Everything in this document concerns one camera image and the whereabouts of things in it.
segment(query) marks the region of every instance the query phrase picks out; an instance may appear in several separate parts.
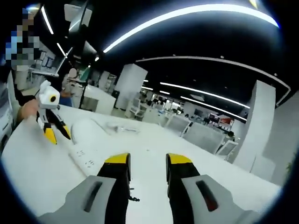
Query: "white robot head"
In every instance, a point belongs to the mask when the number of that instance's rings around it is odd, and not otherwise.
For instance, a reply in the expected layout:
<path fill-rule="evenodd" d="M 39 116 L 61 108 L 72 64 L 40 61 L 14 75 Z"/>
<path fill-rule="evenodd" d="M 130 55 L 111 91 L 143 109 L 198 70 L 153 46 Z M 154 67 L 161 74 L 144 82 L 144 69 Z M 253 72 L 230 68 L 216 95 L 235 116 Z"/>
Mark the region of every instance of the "white robot head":
<path fill-rule="evenodd" d="M 59 92 L 50 86 L 51 83 L 45 80 L 40 86 L 39 101 L 45 106 L 57 106 L 59 103 Z"/>

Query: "office chair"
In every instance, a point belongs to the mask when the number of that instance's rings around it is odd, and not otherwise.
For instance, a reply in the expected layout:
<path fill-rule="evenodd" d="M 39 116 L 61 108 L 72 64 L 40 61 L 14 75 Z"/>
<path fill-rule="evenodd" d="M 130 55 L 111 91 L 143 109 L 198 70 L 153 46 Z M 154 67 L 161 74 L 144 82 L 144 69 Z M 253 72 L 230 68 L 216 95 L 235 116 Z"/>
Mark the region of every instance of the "office chair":
<path fill-rule="evenodd" d="M 237 142 L 228 140 L 217 152 L 216 156 L 223 158 L 225 161 L 228 160 L 229 155 L 232 153 L 234 148 L 238 145 Z"/>
<path fill-rule="evenodd" d="M 193 123 L 183 138 L 199 148 L 215 154 L 223 142 L 224 134 L 205 125 Z"/>
<path fill-rule="evenodd" d="M 133 99 L 133 105 L 130 108 L 130 112 L 136 116 L 136 114 L 140 111 L 140 100 L 139 99 Z"/>
<path fill-rule="evenodd" d="M 174 115 L 168 120 L 165 128 L 171 130 L 176 135 L 181 137 L 183 133 L 185 133 L 185 130 L 188 128 L 190 123 L 191 121 L 186 119 L 185 117 Z"/>

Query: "robot eye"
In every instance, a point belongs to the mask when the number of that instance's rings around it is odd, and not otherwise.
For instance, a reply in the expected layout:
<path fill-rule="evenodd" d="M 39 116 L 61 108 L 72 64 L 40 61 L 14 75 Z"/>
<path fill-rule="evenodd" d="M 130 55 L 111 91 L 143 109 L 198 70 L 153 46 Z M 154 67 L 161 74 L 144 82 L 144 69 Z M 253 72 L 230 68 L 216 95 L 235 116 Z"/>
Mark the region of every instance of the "robot eye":
<path fill-rule="evenodd" d="M 50 98 L 50 101 L 51 101 L 52 103 L 53 103 L 55 100 L 56 100 L 56 97 L 55 97 L 55 96 L 53 96 L 53 97 Z"/>

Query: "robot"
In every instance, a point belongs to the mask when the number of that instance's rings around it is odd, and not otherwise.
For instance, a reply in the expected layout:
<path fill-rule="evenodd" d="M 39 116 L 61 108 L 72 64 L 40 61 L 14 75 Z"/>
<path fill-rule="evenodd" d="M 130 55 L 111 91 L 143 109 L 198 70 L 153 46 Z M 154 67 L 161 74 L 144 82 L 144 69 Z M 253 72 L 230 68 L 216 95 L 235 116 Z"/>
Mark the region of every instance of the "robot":
<path fill-rule="evenodd" d="M 64 137 L 71 139 L 68 127 L 58 114 L 59 97 L 59 92 L 51 86 L 48 80 L 41 84 L 36 121 L 43 130 L 44 136 L 53 144 L 57 144 L 57 140 L 51 124 L 54 124 Z"/>
<path fill-rule="evenodd" d="M 66 195 L 62 207 L 43 214 L 38 221 L 125 224 L 128 201 L 133 201 L 130 164 L 130 153 L 109 157 L 97 176 L 88 176 Z M 259 213 L 238 207 L 226 188 L 210 176 L 201 175 L 183 155 L 166 154 L 166 181 L 173 224 L 253 224 L 260 218 Z"/>

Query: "computer monitor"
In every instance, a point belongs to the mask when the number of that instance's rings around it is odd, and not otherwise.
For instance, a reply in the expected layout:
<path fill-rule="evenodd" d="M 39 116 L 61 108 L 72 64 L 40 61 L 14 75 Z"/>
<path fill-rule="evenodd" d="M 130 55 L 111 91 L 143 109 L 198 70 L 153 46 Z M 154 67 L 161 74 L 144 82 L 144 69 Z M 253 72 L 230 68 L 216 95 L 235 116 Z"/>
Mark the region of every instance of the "computer monitor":
<path fill-rule="evenodd" d="M 201 110 L 195 109 L 194 114 L 199 117 L 202 117 L 203 112 Z"/>
<path fill-rule="evenodd" d="M 215 123 L 219 123 L 220 117 L 216 114 L 211 113 L 209 116 L 209 120 Z"/>

